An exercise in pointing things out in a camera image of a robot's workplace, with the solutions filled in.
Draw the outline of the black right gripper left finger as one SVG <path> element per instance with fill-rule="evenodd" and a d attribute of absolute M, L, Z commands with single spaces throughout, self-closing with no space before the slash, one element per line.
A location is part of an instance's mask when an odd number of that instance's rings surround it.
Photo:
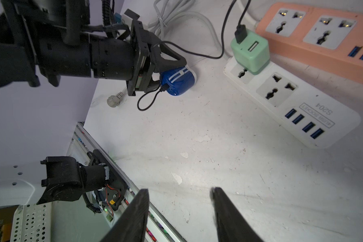
<path fill-rule="evenodd" d="M 143 242 L 149 213 L 149 191 L 141 189 L 101 242 Z"/>

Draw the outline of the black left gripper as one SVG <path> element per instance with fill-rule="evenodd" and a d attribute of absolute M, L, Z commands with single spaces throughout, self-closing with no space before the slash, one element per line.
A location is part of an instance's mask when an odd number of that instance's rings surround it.
<path fill-rule="evenodd" d="M 137 92 L 150 92 L 160 85 L 160 74 L 187 65 L 186 59 L 159 42 L 152 45 L 150 63 L 150 32 L 141 21 L 133 20 L 130 40 L 91 35 L 91 68 L 93 76 L 99 79 L 123 80 L 129 96 Z"/>

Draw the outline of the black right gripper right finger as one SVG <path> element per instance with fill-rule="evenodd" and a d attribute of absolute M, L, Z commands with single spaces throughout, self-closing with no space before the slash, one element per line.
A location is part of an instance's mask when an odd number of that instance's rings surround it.
<path fill-rule="evenodd" d="M 220 187 L 211 189 L 217 237 L 220 242 L 261 242 L 230 198 Z"/>

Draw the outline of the blue electric shaver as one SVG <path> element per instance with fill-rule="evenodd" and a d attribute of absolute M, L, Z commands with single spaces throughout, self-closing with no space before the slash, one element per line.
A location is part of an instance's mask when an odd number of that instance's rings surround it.
<path fill-rule="evenodd" d="M 188 66 L 172 69 L 160 74 L 161 91 L 172 96 L 180 96 L 192 88 L 196 81 L 196 73 Z"/>

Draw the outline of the green usb charger adapter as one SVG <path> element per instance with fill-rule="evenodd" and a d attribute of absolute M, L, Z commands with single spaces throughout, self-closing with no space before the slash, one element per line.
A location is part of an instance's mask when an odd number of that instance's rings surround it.
<path fill-rule="evenodd" d="M 245 29 L 231 41 L 235 60 L 253 75 L 259 74 L 270 62 L 268 40 Z"/>

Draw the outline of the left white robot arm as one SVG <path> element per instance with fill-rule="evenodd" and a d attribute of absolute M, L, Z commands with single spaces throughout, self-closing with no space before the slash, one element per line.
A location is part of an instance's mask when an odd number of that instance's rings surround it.
<path fill-rule="evenodd" d="M 52 86 L 61 76 L 123 80 L 129 96 L 157 88 L 153 73 L 184 67 L 184 57 L 144 29 L 117 23 L 114 1 L 102 1 L 103 24 L 90 24 L 88 1 L 2 1 L 0 88 L 13 82 L 40 85 L 37 71 Z"/>

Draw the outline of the white power strip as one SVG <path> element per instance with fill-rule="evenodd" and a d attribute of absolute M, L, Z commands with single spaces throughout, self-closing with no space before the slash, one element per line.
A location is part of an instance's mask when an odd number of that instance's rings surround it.
<path fill-rule="evenodd" d="M 329 148 L 361 123 L 357 112 L 274 62 L 253 75 L 232 57 L 223 72 L 238 90 L 309 148 Z"/>

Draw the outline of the orange power strip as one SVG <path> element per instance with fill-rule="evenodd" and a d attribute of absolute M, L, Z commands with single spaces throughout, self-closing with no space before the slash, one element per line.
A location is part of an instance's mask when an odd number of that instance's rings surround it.
<path fill-rule="evenodd" d="M 363 84 L 363 13 L 278 2 L 256 32 L 272 53 Z"/>

